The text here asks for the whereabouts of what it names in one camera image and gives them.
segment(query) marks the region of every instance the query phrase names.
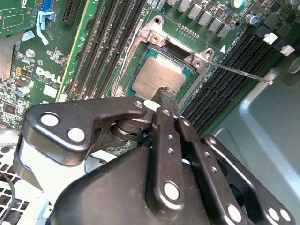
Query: robotic arm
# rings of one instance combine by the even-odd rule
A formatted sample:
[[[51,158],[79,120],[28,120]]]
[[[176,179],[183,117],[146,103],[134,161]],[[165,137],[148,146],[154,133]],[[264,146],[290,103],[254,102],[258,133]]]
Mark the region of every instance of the robotic arm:
[[[138,147],[86,173],[91,153]],[[292,225],[290,212],[215,137],[198,138],[175,95],[30,108],[14,168],[54,205],[47,225]]]

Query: ram slot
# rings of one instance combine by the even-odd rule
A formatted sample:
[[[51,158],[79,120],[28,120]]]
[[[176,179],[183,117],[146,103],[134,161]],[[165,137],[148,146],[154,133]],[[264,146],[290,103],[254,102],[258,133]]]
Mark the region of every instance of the ram slot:
[[[129,2],[126,2],[125,4],[122,4],[122,8],[120,9],[120,12],[116,14],[116,18],[114,20],[114,25],[111,28],[110,34],[112,37],[108,38],[102,48],[103,52],[101,53],[99,59],[97,61],[99,64],[96,67],[95,76],[92,79],[92,83],[87,87],[86,94],[84,98],[91,98],[92,94],[95,91],[96,85],[99,82],[99,79],[101,77],[101,74],[103,72],[104,66],[106,62],[109,60],[109,57],[113,51],[113,48],[115,46],[115,43],[123,29],[124,23],[128,18],[128,15],[130,13],[132,4],[135,0],[130,0]]]
[[[104,28],[104,25],[106,24],[105,22],[107,21],[107,18],[109,16],[109,7],[110,4],[113,3],[113,1],[109,1],[108,5],[106,5],[106,2],[107,1],[105,0],[101,1],[97,8],[96,16],[93,20],[92,29],[89,32],[88,40],[79,59],[78,66],[75,70],[72,82],[69,87],[70,96],[72,96],[73,92],[76,92],[81,86],[81,84],[84,82],[84,80],[80,80],[80,78],[85,78],[85,73],[82,73],[82,71],[84,71],[83,69],[85,68],[85,62],[90,61],[91,55],[93,54],[94,49],[97,47],[96,40],[98,39],[100,31]]]
[[[276,55],[276,50],[257,36],[246,34],[226,56],[223,65],[258,74]],[[211,79],[183,112],[199,135],[218,118],[252,80],[216,69]]]
[[[116,46],[116,50],[112,53],[111,59],[109,60],[109,63],[107,65],[107,68],[109,68],[109,70],[104,75],[101,85],[97,88],[98,89],[97,94],[96,94],[97,98],[102,97],[102,95],[112,77],[113,71],[118,64],[118,61],[120,60],[120,56],[128,43],[130,35],[136,25],[137,20],[139,19],[139,15],[141,14],[146,2],[147,2],[146,0],[142,0],[139,3],[137,3],[133,12],[131,13],[132,16],[126,22],[126,26],[123,31],[123,33],[125,35],[123,35],[119,39],[117,46]]]
[[[113,30],[110,30],[111,28],[110,25],[114,22],[115,13],[120,2],[121,0],[110,1],[109,7],[106,8],[106,11],[109,11],[109,13],[105,17],[105,20],[103,21],[101,28],[97,30],[97,36],[96,36],[97,38],[94,40],[93,47],[91,48],[92,53],[89,56],[89,60],[86,61],[87,66],[82,71],[83,73],[82,81],[80,82],[80,85],[78,85],[78,88],[76,89],[77,99],[82,98],[83,92],[85,91],[86,88],[86,84],[89,78],[91,77],[91,73],[94,67],[99,61],[101,62],[101,58],[99,57],[103,56],[102,54],[103,43],[104,42],[107,43],[109,41],[109,38],[111,37],[111,34],[113,33]]]

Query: black cable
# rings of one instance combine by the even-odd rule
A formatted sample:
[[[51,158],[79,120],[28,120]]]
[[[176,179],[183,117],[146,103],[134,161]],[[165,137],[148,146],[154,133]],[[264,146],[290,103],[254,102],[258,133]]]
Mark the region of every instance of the black cable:
[[[5,175],[1,171],[0,171],[0,174],[5,178],[5,180],[9,184],[9,187],[10,187],[10,190],[11,190],[11,196],[12,196],[11,197],[11,202],[10,202],[10,205],[9,205],[8,209],[5,211],[5,213],[3,214],[2,218],[0,219],[0,225],[1,225],[2,222],[4,221],[4,219],[7,217],[7,215],[11,211],[11,208],[13,207],[13,205],[15,203],[15,187],[14,187],[14,184],[12,183],[12,181],[10,180],[10,178],[8,178],[7,175]]]

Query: green circuit board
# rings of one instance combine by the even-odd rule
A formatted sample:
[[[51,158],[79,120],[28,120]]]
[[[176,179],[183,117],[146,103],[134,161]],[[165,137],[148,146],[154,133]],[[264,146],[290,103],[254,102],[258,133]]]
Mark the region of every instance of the green circuit board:
[[[36,0],[10,0],[0,3],[0,37],[18,33],[35,25]]]
[[[73,91],[70,85],[75,79],[74,74],[78,69],[83,51],[87,47],[87,42],[94,24],[94,18],[98,13],[97,8],[102,2],[104,2],[104,6],[108,6],[109,1],[81,1],[77,19],[71,26],[61,20],[64,14],[65,1],[55,0],[53,2],[52,11],[54,12],[54,19],[47,21],[46,30],[42,31],[49,41],[49,44],[44,45],[42,43],[42,40],[37,36],[36,28],[30,29],[35,37],[21,41],[15,45],[11,77],[0,83],[0,122],[5,126],[20,129],[26,109],[32,105],[79,100],[74,98],[74,95],[69,95],[69,92]],[[179,0],[172,6],[165,0],[148,0],[137,19],[137,21],[142,20],[140,24],[141,29],[153,17],[160,15],[163,17],[163,31],[165,33],[196,52],[212,48],[215,51],[213,57],[213,62],[215,63],[222,63],[225,57],[235,48],[236,43],[245,33],[249,32],[249,30],[256,31],[259,30],[260,27],[265,27],[269,32],[277,34],[279,39],[283,40],[287,45],[292,45],[299,37],[299,13],[292,10],[290,6],[285,5],[283,1],[278,1],[278,9],[274,11],[272,7],[274,3],[277,2],[274,0],[247,0],[240,8],[233,8],[231,3],[226,0],[216,2],[197,0],[191,1],[189,9],[184,13],[178,10],[181,2],[182,1]],[[27,23],[29,27],[34,26],[37,19],[37,12],[40,10],[42,3],[43,1],[27,0],[27,5],[32,5],[32,10],[30,14],[28,14],[28,16],[30,16],[30,23]],[[202,12],[198,15],[197,19],[193,20],[188,17],[188,14],[195,4],[201,7]],[[254,8],[256,10],[255,15],[259,17],[259,22],[255,26],[249,25],[245,21],[246,15],[252,13]],[[230,27],[230,31],[226,37],[222,38],[217,35],[217,31],[212,32],[208,29],[212,20],[207,26],[199,24],[199,19],[202,17],[203,12],[209,12],[212,14],[213,19],[217,18],[223,25],[226,24]],[[228,16],[232,17],[230,21],[226,20]],[[127,49],[133,41],[132,37],[137,24],[138,23],[136,23],[131,30],[129,39],[124,48],[125,50],[119,52],[120,58],[118,59],[118,63],[113,68],[112,73],[109,74],[108,82],[102,95],[104,98],[112,95],[112,86],[120,72]],[[278,33],[284,26],[289,28],[289,34],[282,37]],[[122,95],[134,95],[133,92],[129,91],[131,83],[137,76],[136,68],[148,48],[149,43],[141,42],[135,51],[120,81],[119,88]],[[27,57],[27,50],[32,50],[35,56],[33,58]],[[274,58],[268,62],[267,67],[263,71],[260,71],[258,75],[263,76],[278,59],[278,56],[274,56]],[[108,62],[106,62],[103,72],[99,74],[99,81],[95,86],[95,92],[102,88],[101,85],[104,82],[104,76],[108,74],[108,70],[111,69],[107,65]],[[214,70],[215,68],[210,67],[208,73],[198,83],[195,83],[198,77],[196,72],[186,79],[177,94],[178,101],[183,97],[185,98],[184,103],[180,106],[181,111],[190,104],[195,94],[206,84]],[[88,77],[86,88],[92,83],[95,74],[96,70],[94,69]],[[30,89],[30,93],[25,97],[16,95],[17,90],[20,88],[18,87],[18,81],[21,78],[25,79],[26,86]],[[248,85],[240,94],[239,98],[241,99],[254,84],[255,83]],[[192,89],[191,94],[185,96],[189,89]],[[229,111],[230,109],[223,114],[223,117],[229,113]]]

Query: blue clip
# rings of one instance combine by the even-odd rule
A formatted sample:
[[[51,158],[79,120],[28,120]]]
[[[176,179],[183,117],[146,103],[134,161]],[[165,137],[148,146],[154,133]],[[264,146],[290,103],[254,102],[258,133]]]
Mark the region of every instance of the blue clip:
[[[38,22],[41,24],[42,30],[46,29],[46,19],[53,20],[54,19],[54,12],[43,12],[39,11],[37,15]]]

